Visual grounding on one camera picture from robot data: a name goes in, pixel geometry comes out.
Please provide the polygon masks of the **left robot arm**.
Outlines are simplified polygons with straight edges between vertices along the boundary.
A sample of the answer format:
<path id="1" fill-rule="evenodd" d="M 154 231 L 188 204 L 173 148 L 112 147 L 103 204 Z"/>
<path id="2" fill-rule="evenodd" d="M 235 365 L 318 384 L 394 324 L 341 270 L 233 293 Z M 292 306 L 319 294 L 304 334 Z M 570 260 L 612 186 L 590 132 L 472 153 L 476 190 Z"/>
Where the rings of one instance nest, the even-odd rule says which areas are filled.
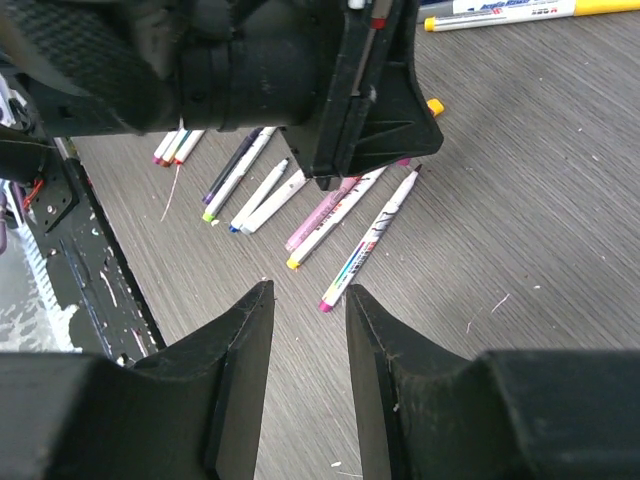
<path id="1" fill-rule="evenodd" d="M 436 153 L 414 1 L 5 1 L 1 67 L 54 137 L 277 127 L 321 189 Z"/>

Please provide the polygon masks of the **blue end white marker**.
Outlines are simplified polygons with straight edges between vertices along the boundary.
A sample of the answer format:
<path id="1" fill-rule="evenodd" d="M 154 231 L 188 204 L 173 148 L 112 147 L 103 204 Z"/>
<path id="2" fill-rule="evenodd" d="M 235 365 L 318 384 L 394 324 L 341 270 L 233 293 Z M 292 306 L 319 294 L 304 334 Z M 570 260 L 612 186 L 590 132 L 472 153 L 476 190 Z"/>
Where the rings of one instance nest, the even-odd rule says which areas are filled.
<path id="1" fill-rule="evenodd" d="M 266 199 L 267 195 L 271 192 L 271 190 L 283 176 L 289 165 L 289 162 L 289 158 L 284 158 L 269 172 L 269 174 L 257 187 L 251 197 L 240 209 L 240 211 L 231 220 L 229 225 L 229 231 L 231 233 L 237 233 L 240 231 L 240 228 L 243 226 L 244 222 L 261 205 L 261 203 Z"/>

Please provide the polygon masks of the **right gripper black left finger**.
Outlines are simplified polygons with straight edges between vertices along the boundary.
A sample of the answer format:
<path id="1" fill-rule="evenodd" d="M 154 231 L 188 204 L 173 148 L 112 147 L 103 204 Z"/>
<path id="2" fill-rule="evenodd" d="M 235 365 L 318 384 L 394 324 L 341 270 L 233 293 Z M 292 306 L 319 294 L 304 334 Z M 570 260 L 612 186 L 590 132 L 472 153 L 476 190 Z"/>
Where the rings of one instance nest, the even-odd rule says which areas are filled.
<path id="1" fill-rule="evenodd" d="M 129 367 L 89 354 L 3 354 L 2 477 L 252 478 L 274 307 L 273 283 L 260 282 Z"/>

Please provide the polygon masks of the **lilac pen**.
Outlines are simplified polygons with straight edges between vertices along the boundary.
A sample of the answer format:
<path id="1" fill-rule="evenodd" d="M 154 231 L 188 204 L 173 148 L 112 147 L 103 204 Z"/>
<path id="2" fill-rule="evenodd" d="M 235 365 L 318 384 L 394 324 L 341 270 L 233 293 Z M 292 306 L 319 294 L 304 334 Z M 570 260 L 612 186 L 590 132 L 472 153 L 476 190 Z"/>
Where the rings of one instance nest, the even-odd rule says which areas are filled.
<path id="1" fill-rule="evenodd" d="M 318 206 L 307 216 L 285 243 L 287 251 L 294 251 L 310 233 L 325 219 L 335 206 L 357 184 L 360 177 L 343 179 L 337 190 L 329 192 Z"/>

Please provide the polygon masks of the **green cap rainbow pen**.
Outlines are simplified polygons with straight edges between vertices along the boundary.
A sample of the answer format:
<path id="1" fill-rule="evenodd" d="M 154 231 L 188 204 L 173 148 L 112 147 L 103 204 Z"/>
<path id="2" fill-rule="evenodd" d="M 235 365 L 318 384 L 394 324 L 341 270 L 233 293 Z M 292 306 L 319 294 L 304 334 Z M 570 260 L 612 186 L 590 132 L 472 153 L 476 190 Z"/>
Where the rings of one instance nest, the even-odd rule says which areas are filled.
<path id="1" fill-rule="evenodd" d="M 204 221 L 212 222 L 216 219 L 216 216 L 221 207 L 225 204 L 229 196 L 234 192 L 239 182 L 251 168 L 254 161 L 260 155 L 267 143 L 271 140 L 274 133 L 278 130 L 277 127 L 262 128 L 263 130 L 261 131 L 261 133 L 258 135 L 247 152 L 241 157 L 220 190 L 215 194 L 210 203 L 206 205 L 205 210 L 202 214 L 202 219 Z"/>

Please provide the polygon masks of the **grey end white marker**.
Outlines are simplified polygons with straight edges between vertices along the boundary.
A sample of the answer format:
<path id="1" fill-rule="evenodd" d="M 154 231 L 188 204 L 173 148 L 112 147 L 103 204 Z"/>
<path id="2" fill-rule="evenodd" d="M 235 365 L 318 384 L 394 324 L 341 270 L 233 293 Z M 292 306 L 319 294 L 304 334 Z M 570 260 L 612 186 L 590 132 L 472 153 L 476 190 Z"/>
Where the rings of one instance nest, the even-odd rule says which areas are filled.
<path id="1" fill-rule="evenodd" d="M 308 182 L 304 172 L 299 169 L 272 193 L 243 223 L 240 231 L 250 235 L 256 232 L 281 207 L 292 199 Z"/>

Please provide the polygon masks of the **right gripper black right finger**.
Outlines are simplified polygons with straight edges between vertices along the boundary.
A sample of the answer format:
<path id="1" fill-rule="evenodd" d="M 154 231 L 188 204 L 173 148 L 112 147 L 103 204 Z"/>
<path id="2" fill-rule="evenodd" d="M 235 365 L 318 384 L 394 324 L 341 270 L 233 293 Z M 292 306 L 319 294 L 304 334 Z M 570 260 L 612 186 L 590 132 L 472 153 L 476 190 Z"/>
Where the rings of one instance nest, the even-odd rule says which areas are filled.
<path id="1" fill-rule="evenodd" d="M 635 350 L 493 350 L 467 360 L 346 293 L 367 479 L 635 479 Z"/>

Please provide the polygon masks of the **dark purple clear pen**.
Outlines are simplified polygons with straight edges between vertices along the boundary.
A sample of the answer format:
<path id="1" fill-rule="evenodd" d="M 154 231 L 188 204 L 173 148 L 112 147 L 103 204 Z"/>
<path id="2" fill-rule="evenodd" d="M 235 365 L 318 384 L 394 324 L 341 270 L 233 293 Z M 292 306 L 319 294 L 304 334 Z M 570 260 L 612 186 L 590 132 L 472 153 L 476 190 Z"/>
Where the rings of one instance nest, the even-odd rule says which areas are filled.
<path id="1" fill-rule="evenodd" d="M 241 157 L 247 152 L 247 150 L 254 143 L 258 135 L 263 130 L 262 127 L 253 129 L 241 142 L 238 148 L 235 150 L 227 164 L 223 167 L 217 178 L 211 184 L 209 190 L 202 198 L 202 202 L 204 205 L 208 205 L 210 201 L 213 199 L 215 194 L 220 190 L 224 182 L 229 177 L 231 171 L 235 168 Z"/>

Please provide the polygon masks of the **red cap white pen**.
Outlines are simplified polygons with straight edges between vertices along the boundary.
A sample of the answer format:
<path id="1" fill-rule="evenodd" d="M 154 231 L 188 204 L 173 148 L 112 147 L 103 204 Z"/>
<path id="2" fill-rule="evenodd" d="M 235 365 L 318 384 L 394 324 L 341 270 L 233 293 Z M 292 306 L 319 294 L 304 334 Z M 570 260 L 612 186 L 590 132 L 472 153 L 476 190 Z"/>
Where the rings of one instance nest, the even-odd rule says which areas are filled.
<path id="1" fill-rule="evenodd" d="M 180 145 L 179 149 L 174 155 L 174 163 L 176 165 L 182 165 L 194 150 L 196 145 L 201 140 L 202 136 L 206 133 L 205 130 L 192 130 Z"/>

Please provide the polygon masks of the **yellow end rainbow pen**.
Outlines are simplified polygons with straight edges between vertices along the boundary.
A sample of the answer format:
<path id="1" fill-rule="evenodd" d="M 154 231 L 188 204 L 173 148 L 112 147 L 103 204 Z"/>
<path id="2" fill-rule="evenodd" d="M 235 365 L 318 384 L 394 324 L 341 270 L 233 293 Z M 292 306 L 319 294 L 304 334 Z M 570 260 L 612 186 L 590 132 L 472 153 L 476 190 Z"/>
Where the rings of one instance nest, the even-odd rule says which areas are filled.
<path id="1" fill-rule="evenodd" d="M 291 253 L 286 262 L 287 267 L 293 270 L 299 268 L 386 170 L 387 167 L 381 167 L 364 175 L 320 225 Z"/>

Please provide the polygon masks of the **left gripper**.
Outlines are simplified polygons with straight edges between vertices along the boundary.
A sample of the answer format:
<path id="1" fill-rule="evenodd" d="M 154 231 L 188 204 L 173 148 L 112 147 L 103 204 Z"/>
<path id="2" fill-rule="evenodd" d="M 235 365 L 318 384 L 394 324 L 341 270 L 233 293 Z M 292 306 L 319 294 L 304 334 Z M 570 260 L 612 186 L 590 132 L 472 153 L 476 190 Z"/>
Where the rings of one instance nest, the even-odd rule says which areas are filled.
<path id="1" fill-rule="evenodd" d="M 309 1 L 317 87 L 311 116 L 284 138 L 322 190 L 402 158 L 432 155 L 444 136 L 415 76 L 416 1 Z"/>

